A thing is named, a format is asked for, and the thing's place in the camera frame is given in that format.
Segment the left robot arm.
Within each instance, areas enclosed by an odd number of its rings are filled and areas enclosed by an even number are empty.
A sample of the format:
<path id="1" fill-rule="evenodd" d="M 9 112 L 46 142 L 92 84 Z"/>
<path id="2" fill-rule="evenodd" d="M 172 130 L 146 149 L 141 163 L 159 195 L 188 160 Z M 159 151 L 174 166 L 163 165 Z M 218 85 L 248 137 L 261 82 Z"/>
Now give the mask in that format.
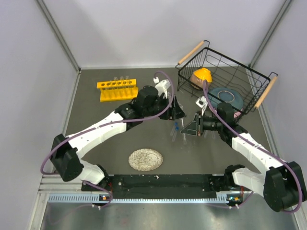
<path id="1" fill-rule="evenodd" d="M 83 161 L 85 154 L 109 138 L 141 124 L 145 118 L 153 116 L 174 121 L 185 115 L 175 95 L 168 96 L 153 86 L 144 86 L 137 97 L 96 124 L 71 136 L 57 135 L 49 159 L 64 182 L 80 179 L 104 190 L 109 183 L 106 170 Z"/>

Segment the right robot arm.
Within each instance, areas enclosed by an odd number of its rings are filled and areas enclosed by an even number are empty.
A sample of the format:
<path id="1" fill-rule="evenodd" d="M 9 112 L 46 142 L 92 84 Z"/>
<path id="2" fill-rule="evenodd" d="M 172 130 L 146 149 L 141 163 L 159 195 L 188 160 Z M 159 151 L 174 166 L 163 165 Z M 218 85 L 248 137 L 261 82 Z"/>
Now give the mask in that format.
<path id="1" fill-rule="evenodd" d="M 307 199 L 307 189 L 298 163 L 286 162 L 273 156 L 242 126 L 235 122 L 234 110 L 229 103 L 218 104 L 217 116 L 206 116 L 207 102 L 199 98 L 201 108 L 182 133 L 201 136 L 204 131 L 217 131 L 222 141 L 243 155 L 258 170 L 253 172 L 243 165 L 230 165 L 224 172 L 224 184 L 234 190 L 245 187 L 264 198 L 268 206 L 284 211 L 295 206 L 300 208 Z"/>

